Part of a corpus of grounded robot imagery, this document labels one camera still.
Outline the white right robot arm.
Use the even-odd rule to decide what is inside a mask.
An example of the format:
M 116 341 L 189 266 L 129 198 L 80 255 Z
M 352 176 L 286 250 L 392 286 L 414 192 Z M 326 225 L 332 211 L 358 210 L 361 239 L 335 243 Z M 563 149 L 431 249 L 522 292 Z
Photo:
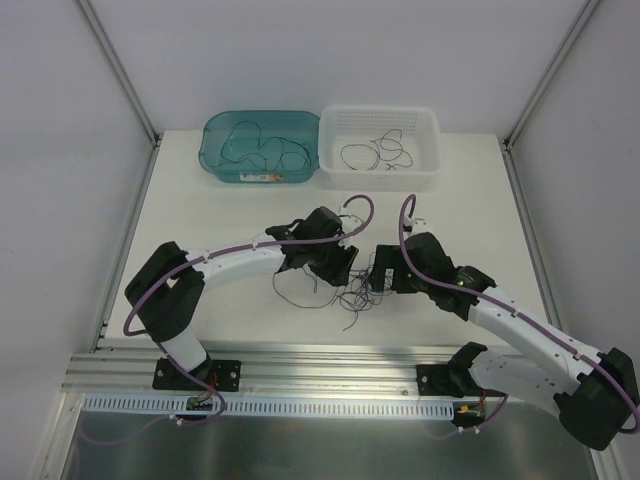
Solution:
M 636 434 L 639 391 L 631 358 L 617 348 L 604 353 L 521 309 L 496 282 L 472 266 L 457 266 L 431 233 L 400 245 L 379 245 L 369 277 L 375 291 L 424 293 L 436 306 L 499 337 L 520 354 L 508 360 L 469 342 L 432 381 L 444 395 L 493 390 L 523 400 L 557 418 L 583 445 L 606 449 L 618 434 Z

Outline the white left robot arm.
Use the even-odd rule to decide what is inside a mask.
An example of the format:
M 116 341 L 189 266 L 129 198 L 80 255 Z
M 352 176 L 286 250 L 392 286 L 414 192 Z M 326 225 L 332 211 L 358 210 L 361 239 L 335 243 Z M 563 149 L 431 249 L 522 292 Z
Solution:
M 358 249 L 348 239 L 369 220 L 321 206 L 305 219 L 276 225 L 245 246 L 218 251 L 184 250 L 175 242 L 159 246 L 125 288 L 125 297 L 144 332 L 170 358 L 165 372 L 189 389 L 209 384 L 212 364 L 190 327 L 208 290 L 245 277 L 276 274 L 307 266 L 319 279 L 339 287 L 348 283 Z

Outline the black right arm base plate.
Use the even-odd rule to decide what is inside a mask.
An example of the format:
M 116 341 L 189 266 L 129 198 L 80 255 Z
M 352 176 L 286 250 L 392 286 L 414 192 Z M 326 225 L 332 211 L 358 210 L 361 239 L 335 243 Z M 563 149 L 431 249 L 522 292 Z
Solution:
M 419 364 L 415 370 L 420 396 L 463 398 L 482 395 L 482 388 L 463 367 L 448 364 Z

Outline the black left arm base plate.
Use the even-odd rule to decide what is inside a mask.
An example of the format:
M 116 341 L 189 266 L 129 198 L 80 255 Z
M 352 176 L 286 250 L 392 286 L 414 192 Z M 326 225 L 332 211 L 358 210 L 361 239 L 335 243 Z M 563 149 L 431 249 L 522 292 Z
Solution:
M 219 392 L 237 392 L 240 386 L 242 363 L 239 360 L 208 359 L 202 365 L 189 372 L 189 375 L 213 386 Z M 156 363 L 152 388 L 159 391 L 196 391 L 204 387 L 194 383 L 167 359 Z

